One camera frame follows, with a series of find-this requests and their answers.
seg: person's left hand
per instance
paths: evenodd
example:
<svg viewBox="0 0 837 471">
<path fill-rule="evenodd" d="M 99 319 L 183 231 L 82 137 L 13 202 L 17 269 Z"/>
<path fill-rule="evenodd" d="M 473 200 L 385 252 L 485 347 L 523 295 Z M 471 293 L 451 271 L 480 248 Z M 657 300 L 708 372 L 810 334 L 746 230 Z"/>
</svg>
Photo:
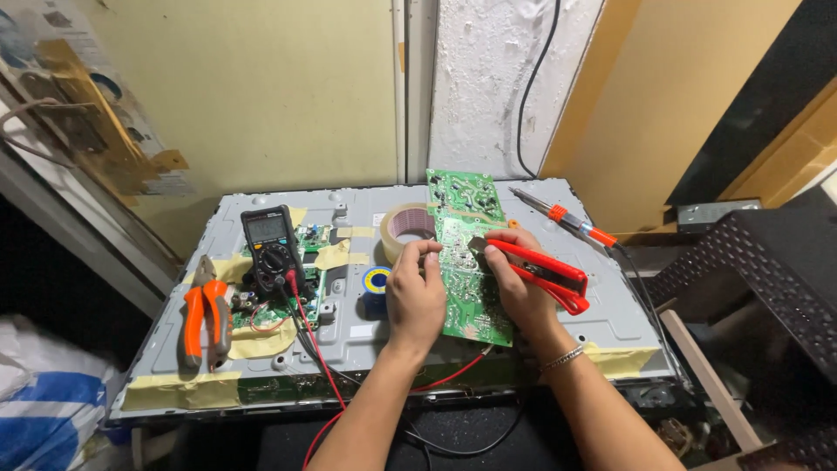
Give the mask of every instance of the person's left hand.
<svg viewBox="0 0 837 471">
<path fill-rule="evenodd" d="M 389 346 L 416 360 L 424 360 L 444 324 L 447 293 L 439 268 L 442 244 L 413 241 L 404 246 L 387 278 Z M 424 255 L 424 278 L 419 258 Z"/>
</svg>

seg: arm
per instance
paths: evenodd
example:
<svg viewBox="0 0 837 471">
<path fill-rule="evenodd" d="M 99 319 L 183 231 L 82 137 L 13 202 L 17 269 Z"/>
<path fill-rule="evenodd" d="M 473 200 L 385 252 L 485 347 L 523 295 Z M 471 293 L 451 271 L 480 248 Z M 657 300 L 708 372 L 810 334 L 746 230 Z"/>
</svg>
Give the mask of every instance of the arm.
<svg viewBox="0 0 837 471">
<path fill-rule="evenodd" d="M 387 279 L 389 341 L 311 459 L 310 471 L 384 468 L 410 386 L 444 323 L 441 250 L 438 242 L 410 242 L 395 261 Z M 424 254 L 422 278 L 419 257 Z"/>
<path fill-rule="evenodd" d="M 492 230 L 485 237 L 546 253 L 525 230 Z M 558 322 L 555 301 L 548 294 L 523 282 L 496 247 L 485 248 L 485 259 L 497 277 L 503 308 L 529 340 L 541 365 L 578 346 Z M 552 368 L 544 379 L 573 430 L 587 469 L 685 469 L 586 355 Z"/>
</svg>

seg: hand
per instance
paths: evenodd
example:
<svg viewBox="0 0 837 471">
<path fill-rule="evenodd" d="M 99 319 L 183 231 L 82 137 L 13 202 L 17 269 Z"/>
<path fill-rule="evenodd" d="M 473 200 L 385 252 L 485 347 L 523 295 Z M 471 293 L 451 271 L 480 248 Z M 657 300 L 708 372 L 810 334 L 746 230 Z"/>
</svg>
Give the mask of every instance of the hand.
<svg viewBox="0 0 837 471">
<path fill-rule="evenodd" d="M 523 229 L 497 229 L 485 233 L 486 239 L 509 242 L 524 249 L 547 254 L 535 236 Z M 494 272 L 500 287 L 500 301 L 511 320 L 523 335 L 533 341 L 538 334 L 549 331 L 557 323 L 555 299 L 539 287 L 524 282 L 511 270 L 509 260 L 495 246 L 485 248 L 485 261 Z"/>
<path fill-rule="evenodd" d="M 447 293 L 439 268 L 442 244 L 413 241 L 404 246 L 387 278 L 388 346 L 419 361 L 433 346 L 444 324 Z M 424 255 L 424 278 L 419 258 Z"/>
</svg>

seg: fingers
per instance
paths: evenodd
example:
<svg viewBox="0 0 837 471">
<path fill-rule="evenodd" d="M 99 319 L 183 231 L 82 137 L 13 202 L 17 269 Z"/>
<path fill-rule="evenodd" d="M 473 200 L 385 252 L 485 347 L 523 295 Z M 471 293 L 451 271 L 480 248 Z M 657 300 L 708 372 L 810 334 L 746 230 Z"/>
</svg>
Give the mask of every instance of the fingers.
<svg viewBox="0 0 837 471">
<path fill-rule="evenodd" d="M 439 254 L 436 252 L 430 252 L 424 258 L 424 284 L 427 287 L 444 290 L 442 268 L 439 265 Z"/>
<path fill-rule="evenodd" d="M 509 242 L 524 249 L 533 251 L 541 251 L 541 244 L 537 241 L 534 235 L 525 229 L 494 229 L 485 233 L 486 239 L 497 239 L 499 241 Z"/>
<path fill-rule="evenodd" d="M 488 263 L 491 271 L 494 272 L 494 276 L 497 278 L 497 285 L 500 286 L 501 290 L 507 292 L 526 291 L 523 280 L 511 269 L 509 259 L 506 258 L 506 254 L 500 249 L 494 246 L 487 246 L 485 248 L 485 261 Z"/>
<path fill-rule="evenodd" d="M 419 257 L 428 253 L 442 251 L 442 244 L 437 241 L 412 241 L 404 246 L 404 250 L 393 265 L 393 272 L 404 271 L 406 273 L 419 274 Z"/>
</svg>

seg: person's right hand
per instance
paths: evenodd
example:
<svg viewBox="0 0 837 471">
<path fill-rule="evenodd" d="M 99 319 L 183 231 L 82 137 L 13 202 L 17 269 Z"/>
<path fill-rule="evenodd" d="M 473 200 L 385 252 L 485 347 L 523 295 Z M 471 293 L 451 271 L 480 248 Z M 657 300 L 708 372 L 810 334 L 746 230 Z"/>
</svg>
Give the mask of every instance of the person's right hand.
<svg viewBox="0 0 837 471">
<path fill-rule="evenodd" d="M 547 254 L 535 236 L 523 229 L 497 229 L 485 233 L 486 239 L 509 242 L 524 249 Z M 485 248 L 485 261 L 494 272 L 500 287 L 500 301 L 511 320 L 529 340 L 538 333 L 548 331 L 557 323 L 555 299 L 539 287 L 524 282 L 509 266 L 506 254 L 494 246 Z"/>
</svg>

